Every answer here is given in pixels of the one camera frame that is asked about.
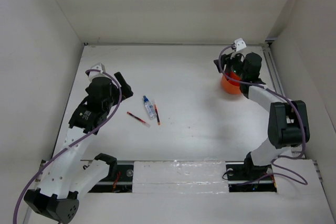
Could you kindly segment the blue capped spray bottle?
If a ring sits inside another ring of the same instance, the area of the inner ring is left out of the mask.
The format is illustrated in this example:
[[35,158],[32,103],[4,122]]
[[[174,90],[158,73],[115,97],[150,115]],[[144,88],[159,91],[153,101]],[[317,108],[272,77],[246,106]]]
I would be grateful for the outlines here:
[[152,105],[152,103],[148,100],[148,98],[144,95],[143,96],[143,102],[144,102],[144,106],[146,108],[146,111],[149,115],[149,118],[152,120],[154,118],[156,118],[156,112],[154,110],[154,107]]

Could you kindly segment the dark red pen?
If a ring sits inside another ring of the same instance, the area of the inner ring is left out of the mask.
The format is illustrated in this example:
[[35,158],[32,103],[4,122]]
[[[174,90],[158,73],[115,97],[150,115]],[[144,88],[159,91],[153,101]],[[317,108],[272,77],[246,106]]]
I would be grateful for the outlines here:
[[149,123],[147,123],[145,120],[139,118],[138,116],[132,114],[131,112],[128,111],[127,114],[128,114],[129,116],[131,116],[132,118],[136,119],[137,121],[139,121],[140,123],[142,123],[143,125],[145,125],[146,127],[150,127],[150,124],[149,124]]

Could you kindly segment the orange red pen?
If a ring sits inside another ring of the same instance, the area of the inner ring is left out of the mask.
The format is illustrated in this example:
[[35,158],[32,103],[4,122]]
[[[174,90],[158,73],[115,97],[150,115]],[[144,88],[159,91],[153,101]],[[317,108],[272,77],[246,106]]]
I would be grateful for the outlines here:
[[161,121],[160,121],[157,105],[156,105],[156,102],[154,100],[153,100],[153,106],[154,106],[154,110],[155,110],[155,114],[156,114],[157,124],[160,126],[161,125]]

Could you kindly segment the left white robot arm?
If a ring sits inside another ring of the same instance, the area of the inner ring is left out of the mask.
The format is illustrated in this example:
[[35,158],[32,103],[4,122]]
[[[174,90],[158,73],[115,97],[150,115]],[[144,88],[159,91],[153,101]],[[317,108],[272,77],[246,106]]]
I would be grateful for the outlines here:
[[58,223],[70,223],[79,201],[102,179],[117,175],[117,159],[100,153],[79,171],[82,156],[98,131],[116,113],[120,103],[133,96],[131,87],[120,72],[110,76],[103,70],[87,70],[90,83],[87,96],[74,110],[65,141],[59,153],[40,170],[49,167],[37,188],[25,188],[25,203],[37,214]]

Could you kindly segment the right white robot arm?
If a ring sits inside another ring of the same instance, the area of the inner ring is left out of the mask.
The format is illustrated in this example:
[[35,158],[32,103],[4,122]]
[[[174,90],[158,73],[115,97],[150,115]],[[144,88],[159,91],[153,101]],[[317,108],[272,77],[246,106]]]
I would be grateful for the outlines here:
[[214,64],[225,80],[237,84],[245,98],[256,102],[269,114],[267,138],[246,155],[241,168],[232,171],[240,176],[244,185],[258,182],[269,176],[267,170],[275,166],[275,160],[284,158],[288,149],[301,146],[305,151],[310,140],[306,104],[269,89],[259,76],[261,56],[254,52],[221,54]]

